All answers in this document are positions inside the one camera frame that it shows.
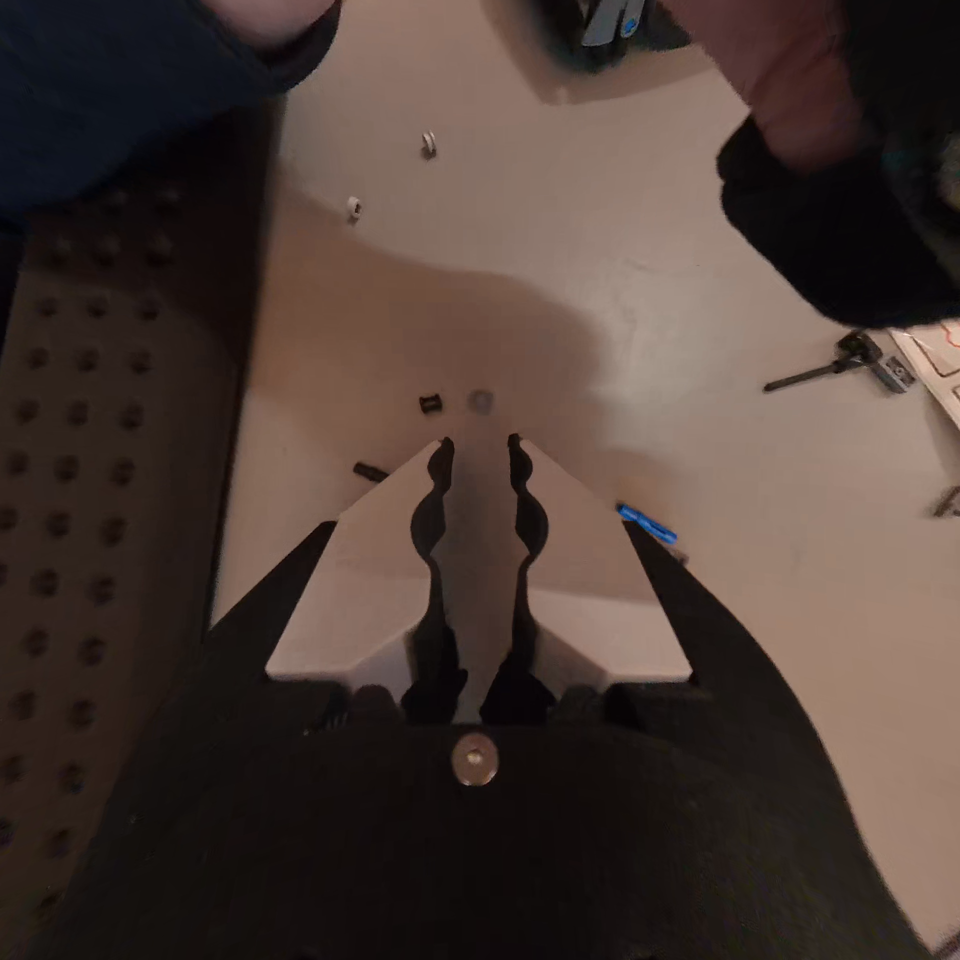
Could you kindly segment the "person's left forearm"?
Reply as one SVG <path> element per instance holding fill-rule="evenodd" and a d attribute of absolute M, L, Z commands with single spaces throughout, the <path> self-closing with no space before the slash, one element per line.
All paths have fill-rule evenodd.
<path fill-rule="evenodd" d="M 2 235 L 164 138 L 293 90 L 329 53 L 342 6 L 2 2 Z"/>

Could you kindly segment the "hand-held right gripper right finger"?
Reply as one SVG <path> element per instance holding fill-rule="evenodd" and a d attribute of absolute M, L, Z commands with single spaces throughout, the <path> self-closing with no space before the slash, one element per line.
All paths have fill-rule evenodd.
<path fill-rule="evenodd" d="M 549 694 L 679 685 L 690 662 L 623 520 L 531 441 L 508 438 L 518 571 L 512 651 Z"/>

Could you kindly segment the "person's left hand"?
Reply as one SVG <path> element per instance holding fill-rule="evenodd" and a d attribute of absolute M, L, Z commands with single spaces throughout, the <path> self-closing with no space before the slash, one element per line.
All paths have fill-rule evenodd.
<path fill-rule="evenodd" d="M 845 59 L 846 19 L 834 1 L 670 1 L 749 108 L 770 153 L 807 175 L 858 155 L 868 139 Z"/>

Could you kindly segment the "white sticker sheet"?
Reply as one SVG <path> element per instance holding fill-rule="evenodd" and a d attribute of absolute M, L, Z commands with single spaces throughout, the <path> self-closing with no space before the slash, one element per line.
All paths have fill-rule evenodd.
<path fill-rule="evenodd" d="M 914 374 L 959 427 L 959 320 L 892 328 L 889 333 Z"/>

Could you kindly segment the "long blue lego pin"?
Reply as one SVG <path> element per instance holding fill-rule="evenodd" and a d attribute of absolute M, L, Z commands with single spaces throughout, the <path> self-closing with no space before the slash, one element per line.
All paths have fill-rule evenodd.
<path fill-rule="evenodd" d="M 651 516 L 622 501 L 617 502 L 615 510 L 624 522 L 630 522 L 646 531 L 649 535 L 666 546 L 676 546 L 678 534 L 655 521 Z"/>

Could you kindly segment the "partly built lego model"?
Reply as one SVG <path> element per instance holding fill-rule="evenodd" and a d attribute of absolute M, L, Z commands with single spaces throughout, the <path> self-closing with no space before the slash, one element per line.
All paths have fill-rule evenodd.
<path fill-rule="evenodd" d="M 596 73 L 630 54 L 672 53 L 693 44 L 662 1 L 523 1 L 520 10 L 550 66 Z"/>

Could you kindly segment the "black axle with connector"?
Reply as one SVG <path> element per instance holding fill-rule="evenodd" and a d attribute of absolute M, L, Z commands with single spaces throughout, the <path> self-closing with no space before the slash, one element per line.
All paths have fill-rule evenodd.
<path fill-rule="evenodd" d="M 764 384 L 762 393 L 771 394 L 813 380 L 867 368 L 881 361 L 882 356 L 882 348 L 871 336 L 864 331 L 853 331 L 835 343 L 834 356 L 828 363 L 770 381 Z"/>

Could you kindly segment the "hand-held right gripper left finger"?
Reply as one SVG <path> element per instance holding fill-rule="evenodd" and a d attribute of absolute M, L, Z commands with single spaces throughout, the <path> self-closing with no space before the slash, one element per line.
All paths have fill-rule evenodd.
<path fill-rule="evenodd" d="M 335 521 L 266 664 L 276 682 L 388 691 L 407 716 L 455 715 L 455 635 L 434 553 L 451 438 L 432 441 Z"/>

